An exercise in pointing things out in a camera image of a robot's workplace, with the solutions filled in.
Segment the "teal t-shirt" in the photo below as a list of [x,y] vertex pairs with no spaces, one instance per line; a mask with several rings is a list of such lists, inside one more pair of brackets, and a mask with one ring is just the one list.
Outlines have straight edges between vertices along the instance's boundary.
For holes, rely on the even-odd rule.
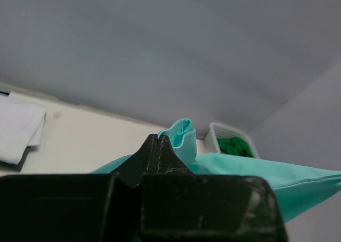
[[[169,137],[175,154],[193,174],[157,173],[162,135]],[[340,190],[339,171],[217,153],[199,155],[189,119],[157,134],[155,155],[135,187],[127,186],[117,173],[130,156],[92,173],[100,183],[96,203],[101,204],[105,224],[120,230],[137,227],[142,235],[274,229]]]

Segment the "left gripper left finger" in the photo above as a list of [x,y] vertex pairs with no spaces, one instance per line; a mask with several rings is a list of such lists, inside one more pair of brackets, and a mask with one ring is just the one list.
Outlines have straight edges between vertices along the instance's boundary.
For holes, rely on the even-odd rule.
[[142,174],[148,170],[149,162],[157,149],[157,134],[150,134],[139,150],[124,161],[118,168],[119,178],[130,187],[141,182]]

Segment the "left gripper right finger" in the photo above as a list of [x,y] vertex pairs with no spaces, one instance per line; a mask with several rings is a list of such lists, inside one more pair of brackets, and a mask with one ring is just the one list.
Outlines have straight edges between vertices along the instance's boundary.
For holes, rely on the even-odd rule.
[[175,154],[170,139],[162,135],[157,154],[157,173],[162,174],[193,174],[193,172]]

